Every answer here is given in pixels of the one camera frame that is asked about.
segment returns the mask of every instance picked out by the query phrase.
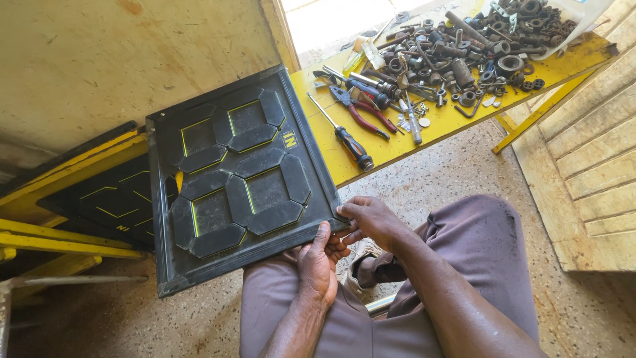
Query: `brown trousers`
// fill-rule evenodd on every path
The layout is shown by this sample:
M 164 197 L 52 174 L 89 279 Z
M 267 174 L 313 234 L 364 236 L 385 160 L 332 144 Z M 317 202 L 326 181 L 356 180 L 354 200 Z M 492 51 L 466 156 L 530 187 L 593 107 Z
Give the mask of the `brown trousers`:
M 539 342 L 519 214 L 492 195 L 469 196 L 434 210 L 415 232 L 479 293 Z M 245 268 L 240 312 L 240 356 L 256 357 L 287 312 L 298 289 L 297 250 Z M 407 277 L 392 254 L 373 263 L 377 282 Z M 431 319 L 406 280 L 384 320 L 373 320 L 342 286 L 329 310 L 314 357 L 442 358 Z

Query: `shoe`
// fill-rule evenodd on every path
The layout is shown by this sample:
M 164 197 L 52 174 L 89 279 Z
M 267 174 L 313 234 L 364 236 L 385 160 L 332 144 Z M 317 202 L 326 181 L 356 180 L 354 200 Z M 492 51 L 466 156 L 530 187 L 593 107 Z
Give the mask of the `shoe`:
M 382 254 L 382 252 L 382 249 L 375 243 L 375 241 L 369 238 L 364 238 L 357 242 L 357 248 L 354 252 L 356 258 L 353 260 L 353 262 L 351 262 L 351 264 L 349 264 L 347 274 L 345 275 L 341 283 L 347 290 L 356 295 L 356 297 L 360 301 L 362 301 L 371 293 L 371 291 L 373 291 L 373 287 L 367 287 L 365 289 L 360 287 L 357 278 L 354 277 L 354 268 L 356 266 L 359 266 L 359 263 L 368 256 L 372 256 L 377 259 L 378 256 Z

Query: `speckled floor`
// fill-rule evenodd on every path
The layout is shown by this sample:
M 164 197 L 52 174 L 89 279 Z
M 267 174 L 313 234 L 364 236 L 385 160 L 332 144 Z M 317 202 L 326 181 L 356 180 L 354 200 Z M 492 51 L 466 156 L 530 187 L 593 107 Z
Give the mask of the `speckled floor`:
M 565 274 L 549 243 L 512 149 L 491 122 L 423 150 L 340 190 L 383 199 L 410 226 L 431 208 L 493 193 L 521 213 L 539 315 L 550 357 L 636 356 L 636 275 Z M 56 287 L 42 326 L 11 332 L 12 357 L 237 357 L 242 272 L 167 299 L 156 296 L 153 260 L 105 260 L 93 274 L 149 275 L 142 284 Z M 396 291 L 379 285 L 373 298 Z

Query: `person's right hand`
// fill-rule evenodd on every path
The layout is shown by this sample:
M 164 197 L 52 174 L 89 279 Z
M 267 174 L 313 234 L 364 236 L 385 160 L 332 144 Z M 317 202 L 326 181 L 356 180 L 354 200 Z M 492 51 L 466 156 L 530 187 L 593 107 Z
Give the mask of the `person's right hand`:
M 335 233 L 335 236 L 344 238 L 342 242 L 346 245 L 369 237 L 385 251 L 393 252 L 395 239 L 412 233 L 411 229 L 376 197 L 353 197 L 339 206 L 336 212 L 351 219 L 348 229 Z

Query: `person's left hand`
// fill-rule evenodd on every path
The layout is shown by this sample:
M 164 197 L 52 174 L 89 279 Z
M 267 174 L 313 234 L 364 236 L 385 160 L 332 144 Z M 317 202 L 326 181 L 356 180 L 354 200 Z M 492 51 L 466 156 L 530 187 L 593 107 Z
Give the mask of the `person's left hand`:
M 298 254 L 298 294 L 331 306 L 338 292 L 336 263 L 350 253 L 340 238 L 331 235 L 329 223 L 321 222 L 314 242 L 304 245 Z

